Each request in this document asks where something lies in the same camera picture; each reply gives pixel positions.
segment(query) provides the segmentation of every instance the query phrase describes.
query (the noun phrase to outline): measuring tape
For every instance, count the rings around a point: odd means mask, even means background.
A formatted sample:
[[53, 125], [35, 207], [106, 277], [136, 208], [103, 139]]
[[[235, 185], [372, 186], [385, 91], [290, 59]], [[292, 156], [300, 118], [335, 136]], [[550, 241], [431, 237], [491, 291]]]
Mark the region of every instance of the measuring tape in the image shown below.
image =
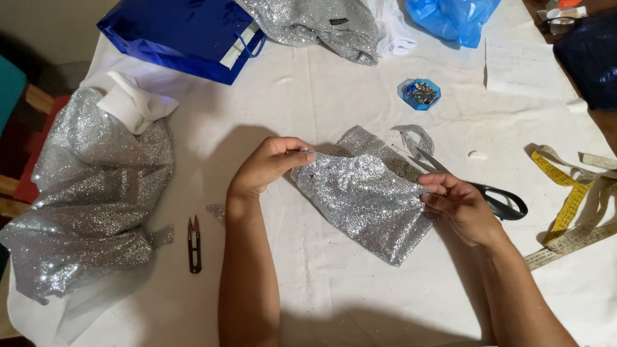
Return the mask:
[[[546, 158], [576, 169], [580, 172], [579, 176], [576, 179], [570, 177], [556, 168]], [[549, 262], [617, 233], [617, 224], [597, 226], [606, 214], [608, 198], [614, 191], [617, 191], [617, 173], [607, 172], [600, 174], [571, 165], [561, 159], [554, 149], [545, 144], [538, 146], [531, 154], [531, 159], [555, 183], [561, 186], [573, 187], [566, 202], [557, 214], [553, 227], [546, 234], [544, 240], [542, 240], [542, 245], [545, 248], [525, 257], [525, 261], [531, 270], [535, 270]], [[617, 169], [617, 161], [591, 154], [584, 154], [582, 162], [604, 169]], [[607, 186], [600, 191], [600, 209], [592, 218], [567, 231], [585, 195], [587, 195], [594, 183], [600, 179], [608, 180]]]

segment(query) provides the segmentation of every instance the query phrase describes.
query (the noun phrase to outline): black scissors handle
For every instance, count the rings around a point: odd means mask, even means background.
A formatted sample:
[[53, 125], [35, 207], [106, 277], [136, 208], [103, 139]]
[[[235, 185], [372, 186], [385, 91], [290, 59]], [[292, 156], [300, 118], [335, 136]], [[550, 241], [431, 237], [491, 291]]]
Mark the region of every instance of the black scissors handle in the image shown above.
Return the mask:
[[[527, 205], [525, 205], [525, 202], [523, 202], [523, 199], [519, 198], [518, 195], [516, 194], [513, 194], [509, 191], [493, 188], [491, 186], [480, 185], [477, 183], [469, 182], [469, 184], [473, 185], [474, 187], [476, 187], [477, 190], [480, 191], [480, 193], [482, 194], [482, 197], [484, 198], [484, 200], [486, 200], [486, 203], [488, 203], [488, 205], [491, 207], [491, 210], [493, 211], [493, 213], [501, 219], [519, 220], [523, 218], [524, 216], [526, 216], [527, 212], [529, 212], [527, 210]], [[512, 200], [518, 206], [518, 209], [520, 211], [515, 210], [514, 208], [502, 203], [501, 201], [495, 198], [491, 198], [490, 196], [486, 194], [487, 191], [490, 191], [491, 193], [499, 194], [501, 196], [504, 196]]]

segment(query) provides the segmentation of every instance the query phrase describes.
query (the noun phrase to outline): white fabric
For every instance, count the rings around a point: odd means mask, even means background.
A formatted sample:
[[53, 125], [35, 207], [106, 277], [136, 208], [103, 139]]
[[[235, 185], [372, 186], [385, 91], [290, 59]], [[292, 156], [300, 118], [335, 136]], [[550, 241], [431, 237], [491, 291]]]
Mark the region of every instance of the white fabric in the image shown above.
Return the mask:
[[[537, 234], [549, 228], [570, 188], [547, 178], [529, 150], [549, 144], [568, 162], [578, 162], [578, 152], [614, 158], [600, 130], [564, 101], [487, 91], [483, 45], [458, 49], [422, 31], [410, 32], [418, 49], [376, 67], [350, 63], [320, 45], [270, 43], [247, 62], [233, 86], [123, 56], [101, 37], [83, 85], [109, 91], [114, 81], [106, 72], [121, 71], [145, 90], [181, 103], [170, 117], [175, 172], [147, 223], [150, 230], [175, 224], [176, 241], [158, 250], [147, 283], [103, 313], [73, 346], [218, 344], [224, 229], [204, 206], [224, 202], [236, 169], [273, 133], [298, 136], [328, 151], [356, 124], [397, 146], [400, 135], [388, 129], [421, 125], [435, 141], [435, 157], [453, 173], [527, 202], [529, 214], [503, 226], [524, 255], [540, 249]], [[542, 42], [519, 0], [502, 0], [484, 33]], [[425, 112], [414, 111], [396, 94], [398, 84], [417, 77], [441, 87], [441, 99]], [[565, 99], [571, 99], [569, 82], [563, 74], [560, 78], [569, 94]], [[474, 150], [488, 159], [468, 158]], [[288, 179], [268, 187], [262, 209], [279, 281], [282, 346], [458, 346], [490, 335], [479, 273], [444, 223], [395, 268], [330, 226]], [[588, 215], [595, 205], [581, 209]], [[611, 207], [607, 219], [614, 213]], [[197, 275], [189, 273], [183, 241], [193, 214], [202, 227], [204, 268]], [[533, 276], [579, 344], [617, 341], [617, 237]], [[40, 306], [15, 291], [13, 276], [10, 285], [16, 329], [38, 347], [51, 346], [64, 301], [52, 297]]]
[[96, 105], [118, 118], [135, 135], [144, 132], [157, 119], [168, 116], [180, 105], [173, 98], [141, 89], [135, 77], [117, 71], [107, 74], [117, 84]]
[[362, 3], [375, 18], [378, 56], [400, 56], [416, 46], [397, 0], [362, 0]]

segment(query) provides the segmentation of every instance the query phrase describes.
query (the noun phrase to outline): clothing tag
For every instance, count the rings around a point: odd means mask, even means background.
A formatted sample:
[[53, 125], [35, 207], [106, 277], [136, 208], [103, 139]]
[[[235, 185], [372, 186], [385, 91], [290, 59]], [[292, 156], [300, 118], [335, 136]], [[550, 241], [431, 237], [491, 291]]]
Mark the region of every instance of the clothing tag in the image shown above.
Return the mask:
[[343, 23], [347, 23], [349, 22], [347, 20], [347, 18], [341, 18], [341, 19], [331, 19], [330, 20], [330, 24], [331, 25], [339, 25], [339, 24], [343, 24]]

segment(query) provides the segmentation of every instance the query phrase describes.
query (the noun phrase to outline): silver glitter fabric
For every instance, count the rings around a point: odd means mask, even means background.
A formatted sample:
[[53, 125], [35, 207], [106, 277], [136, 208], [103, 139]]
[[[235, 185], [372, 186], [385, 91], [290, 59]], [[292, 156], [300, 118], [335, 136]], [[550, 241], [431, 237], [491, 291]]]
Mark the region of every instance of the silver glitter fabric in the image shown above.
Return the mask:
[[210, 212], [219, 223], [225, 225], [225, 206], [221, 204], [210, 204], [204, 208], [206, 211]]
[[32, 176], [41, 193], [0, 232], [17, 291], [41, 304], [145, 264], [173, 239], [172, 228], [151, 235], [141, 226], [173, 170], [166, 121], [134, 136], [96, 106], [101, 99], [80, 88], [58, 113]]
[[400, 266], [437, 218], [423, 212], [420, 174], [361, 127], [348, 131], [328, 156], [292, 170], [298, 188], [326, 220], [393, 266]]
[[377, 65], [377, 28], [359, 0], [236, 0], [271, 39], [295, 47], [324, 42], [336, 54]]
[[[425, 161], [426, 158], [420, 153], [417, 147], [420, 147], [424, 152], [433, 155], [435, 152], [435, 144], [433, 139], [428, 135], [423, 127], [419, 125], [397, 125], [390, 130], [397, 130], [403, 138], [407, 149], [411, 152], [412, 156], [418, 160]], [[412, 134], [418, 134], [420, 136], [420, 142], [416, 142], [413, 139]]]

